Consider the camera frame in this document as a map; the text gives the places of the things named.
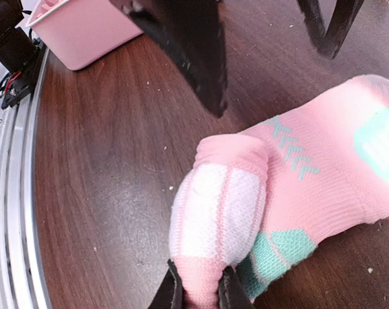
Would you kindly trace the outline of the pink sock with teal patches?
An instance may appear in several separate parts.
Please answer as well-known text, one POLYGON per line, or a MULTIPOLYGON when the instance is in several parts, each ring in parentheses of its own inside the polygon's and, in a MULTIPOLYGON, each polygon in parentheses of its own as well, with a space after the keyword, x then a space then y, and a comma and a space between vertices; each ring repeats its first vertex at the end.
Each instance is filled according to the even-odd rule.
POLYGON ((239 133, 204 138, 171 213, 190 308, 233 267, 253 300, 326 238, 389 217, 389 80, 360 75, 239 133))

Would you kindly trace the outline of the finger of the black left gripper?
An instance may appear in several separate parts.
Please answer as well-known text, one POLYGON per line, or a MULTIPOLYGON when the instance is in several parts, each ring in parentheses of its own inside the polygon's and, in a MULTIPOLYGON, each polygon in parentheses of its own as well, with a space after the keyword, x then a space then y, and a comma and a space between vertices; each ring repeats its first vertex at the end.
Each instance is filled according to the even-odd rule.
POLYGON ((216 1, 112 1, 174 62, 201 105, 227 109, 225 32, 216 1))
POLYGON ((321 56, 336 58, 363 3, 364 0, 337 0, 326 28, 319 1, 298 0, 309 39, 321 56))

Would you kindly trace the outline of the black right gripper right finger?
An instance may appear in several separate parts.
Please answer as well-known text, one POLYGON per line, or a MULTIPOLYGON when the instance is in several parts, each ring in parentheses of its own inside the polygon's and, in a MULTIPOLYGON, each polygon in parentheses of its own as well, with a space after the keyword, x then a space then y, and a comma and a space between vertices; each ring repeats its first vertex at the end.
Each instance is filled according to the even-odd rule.
POLYGON ((219 309, 254 309, 233 267, 223 270, 218 283, 219 309))

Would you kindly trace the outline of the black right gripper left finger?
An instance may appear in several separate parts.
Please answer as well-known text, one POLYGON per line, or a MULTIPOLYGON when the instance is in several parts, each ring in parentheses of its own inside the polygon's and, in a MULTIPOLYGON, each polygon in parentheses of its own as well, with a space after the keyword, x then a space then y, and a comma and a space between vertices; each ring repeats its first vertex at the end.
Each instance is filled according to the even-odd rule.
POLYGON ((171 259, 167 261, 168 270, 158 287, 148 309, 183 309, 184 289, 182 280, 175 264, 171 259))

